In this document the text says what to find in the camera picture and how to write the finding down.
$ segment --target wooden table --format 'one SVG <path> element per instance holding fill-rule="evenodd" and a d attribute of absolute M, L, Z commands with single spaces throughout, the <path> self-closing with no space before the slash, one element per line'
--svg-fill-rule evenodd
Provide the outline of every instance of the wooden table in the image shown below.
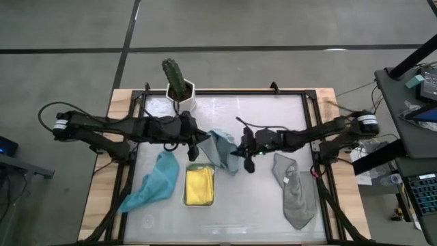
<path fill-rule="evenodd" d="M 272 90 L 272 89 L 252 89 L 252 90 Z M 322 121 L 326 122 L 339 116 L 339 110 L 335 106 L 325 103 L 327 100 L 336 102 L 334 89 L 332 88 L 308 88 L 308 89 L 282 89 L 282 90 L 315 90 L 318 96 L 318 104 L 320 108 L 320 115 Z M 108 117 L 120 119 L 128 113 L 130 104 L 130 96 L 132 90 L 114 90 L 111 103 L 109 105 Z M 315 124 L 315 115 L 311 112 L 311 118 L 313 125 Z M 105 134 L 106 137 L 113 141 L 120 141 L 122 138 L 119 135 Z M 350 160 L 348 154 L 340 154 L 340 157 L 346 160 Z M 111 161 L 107 154 L 100 155 L 96 160 L 95 169 L 106 165 Z M 367 220 L 364 213 L 363 203 L 361 202 L 361 196 L 356 183 L 356 178 L 352 166 L 348 163 L 338 162 L 333 164 L 333 174 L 335 179 L 335 186 L 337 188 L 337 195 L 339 198 L 339 204 L 343 212 L 352 222 L 352 224 L 358 229 L 358 231 L 370 238 L 370 232 L 367 225 Z M 78 239 L 84 239 L 88 237 L 93 230 L 102 221 L 111 205 L 111 199 L 113 194 L 113 187 L 115 182 L 115 174 L 117 172 L 117 164 L 112 164 L 98 172 L 93 177 L 91 187 L 88 194 L 87 204 L 83 215 L 82 225 L 79 232 Z M 336 219 L 333 211 L 329 208 L 329 217 L 331 228 L 333 229 L 334 238 L 338 238 L 338 231 L 336 226 Z M 120 216 L 117 215 L 115 221 L 119 221 Z M 116 238 L 118 232 L 119 223 L 115 223 L 113 228 L 113 237 Z"/>

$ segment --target blue cloth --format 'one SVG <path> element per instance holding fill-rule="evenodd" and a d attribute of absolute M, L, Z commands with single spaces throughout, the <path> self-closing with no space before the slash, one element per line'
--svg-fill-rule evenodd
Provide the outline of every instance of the blue cloth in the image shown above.
<path fill-rule="evenodd" d="M 229 174 L 235 175 L 243 162 L 243 158 L 231 154 L 231 152 L 237 150 L 234 137 L 221 129 L 212 129 L 208 134 L 211 137 L 197 144 L 197 146 L 205 152 L 207 158 L 213 164 L 227 170 Z"/>
<path fill-rule="evenodd" d="M 179 163 L 175 155 L 172 152 L 161 152 L 152 173 L 144 176 L 141 188 L 128 195 L 118 211 L 128 212 L 139 206 L 169 198 L 175 189 L 178 174 Z"/>

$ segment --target keyboard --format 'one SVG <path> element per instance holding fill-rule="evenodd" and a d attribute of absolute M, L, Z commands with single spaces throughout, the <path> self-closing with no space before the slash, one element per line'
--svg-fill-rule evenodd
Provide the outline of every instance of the keyboard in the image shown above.
<path fill-rule="evenodd" d="M 437 214 L 437 174 L 408 177 L 416 212 L 421 216 Z"/>

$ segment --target white hexagonal pot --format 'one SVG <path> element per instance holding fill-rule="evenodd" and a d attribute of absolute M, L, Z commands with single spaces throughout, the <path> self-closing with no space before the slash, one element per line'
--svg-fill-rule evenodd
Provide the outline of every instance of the white hexagonal pot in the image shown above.
<path fill-rule="evenodd" d="M 191 97 L 183 100 L 182 102 L 179 102 L 179 111 L 178 113 L 182 113 L 183 111 L 192 111 L 196 107 L 196 87 L 195 84 L 190 82 L 188 79 L 184 79 L 185 83 L 188 84 L 189 87 L 192 88 Z M 165 97 L 171 102 L 173 105 L 174 100 L 170 98 L 169 96 L 169 88 L 170 84 L 167 84 L 167 91 L 165 92 Z"/>

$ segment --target gray floor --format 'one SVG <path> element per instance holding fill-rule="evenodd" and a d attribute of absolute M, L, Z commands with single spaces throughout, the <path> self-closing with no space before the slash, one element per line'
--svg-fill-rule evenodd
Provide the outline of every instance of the gray floor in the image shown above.
<path fill-rule="evenodd" d="M 134 1 L 0 1 L 0 49 L 122 47 Z M 437 32 L 425 0 L 142 0 L 132 47 L 213 45 L 417 44 Z M 333 87 L 346 92 L 373 80 L 411 50 L 130 54 L 121 88 L 166 86 L 160 62 L 172 57 L 197 87 Z M 437 60 L 433 54 L 428 60 Z M 13 245 L 75 241 L 96 155 L 83 143 L 59 143 L 38 123 L 38 109 L 63 100 L 92 114 L 107 110 L 119 54 L 0 55 L 0 135 L 18 157 L 56 169 L 36 178 Z M 373 86 L 338 97 L 370 108 Z M 54 107 L 44 114 L 52 124 Z M 396 133 L 384 103 L 382 134 Z M 363 197 L 373 239 L 426 244 L 412 224 L 387 218 L 394 196 Z"/>

